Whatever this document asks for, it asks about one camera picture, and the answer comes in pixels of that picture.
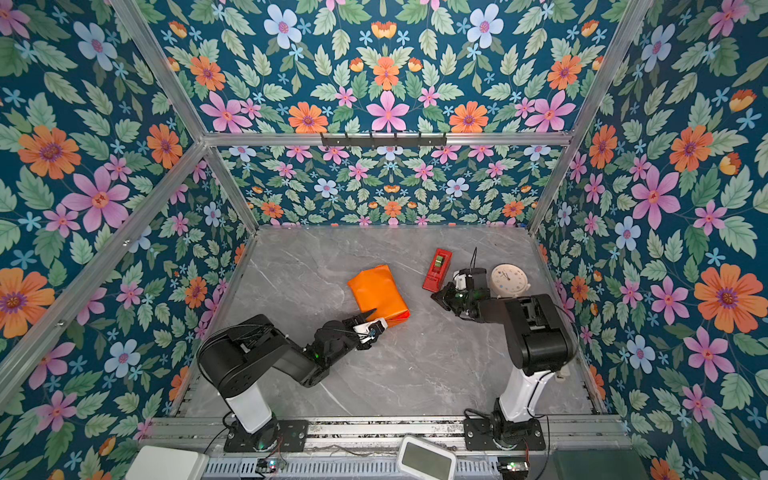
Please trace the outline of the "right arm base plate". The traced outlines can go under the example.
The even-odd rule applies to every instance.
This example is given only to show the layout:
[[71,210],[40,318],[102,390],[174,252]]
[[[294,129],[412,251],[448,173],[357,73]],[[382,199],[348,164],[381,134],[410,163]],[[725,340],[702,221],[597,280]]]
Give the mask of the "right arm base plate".
[[465,448],[469,451],[544,451],[546,435],[540,422],[509,422],[502,417],[466,410],[463,419]]

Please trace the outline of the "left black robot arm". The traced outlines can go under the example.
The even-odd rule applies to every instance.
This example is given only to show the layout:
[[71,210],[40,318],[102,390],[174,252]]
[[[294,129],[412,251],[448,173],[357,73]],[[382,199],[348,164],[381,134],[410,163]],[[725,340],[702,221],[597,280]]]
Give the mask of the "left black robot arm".
[[267,316],[258,314],[206,340],[198,350],[197,363],[234,415],[236,426],[254,436],[275,418],[258,386],[269,370],[313,387],[347,354],[371,348],[388,328],[386,319],[369,310],[326,322],[311,343],[300,346]]

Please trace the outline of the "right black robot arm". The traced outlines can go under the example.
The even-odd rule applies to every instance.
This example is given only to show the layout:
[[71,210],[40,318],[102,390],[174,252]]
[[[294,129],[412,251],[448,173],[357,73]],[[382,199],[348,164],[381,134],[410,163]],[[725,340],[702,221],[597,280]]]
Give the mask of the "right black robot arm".
[[547,383],[571,362],[576,346],[560,310],[547,294],[494,297],[490,290],[460,290],[447,283],[431,295],[441,308],[476,323],[503,327],[513,370],[490,413],[465,410],[467,447],[478,450],[483,438],[502,450],[519,445],[545,447],[537,404]]

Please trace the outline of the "yellow orange wrapping paper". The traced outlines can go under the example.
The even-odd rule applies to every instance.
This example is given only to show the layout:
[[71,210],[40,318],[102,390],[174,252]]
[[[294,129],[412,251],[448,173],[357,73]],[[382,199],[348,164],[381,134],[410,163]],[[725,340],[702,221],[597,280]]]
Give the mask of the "yellow orange wrapping paper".
[[388,265],[364,270],[348,281],[348,286],[362,312],[373,310],[371,317],[383,318],[390,327],[411,317]]

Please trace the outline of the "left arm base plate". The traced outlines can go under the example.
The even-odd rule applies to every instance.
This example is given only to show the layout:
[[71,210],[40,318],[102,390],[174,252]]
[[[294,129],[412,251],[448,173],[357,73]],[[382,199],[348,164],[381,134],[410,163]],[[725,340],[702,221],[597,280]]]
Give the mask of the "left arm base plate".
[[226,453],[302,452],[307,440],[309,422],[306,420],[270,419],[262,428],[249,433],[234,421],[227,427],[223,450]]

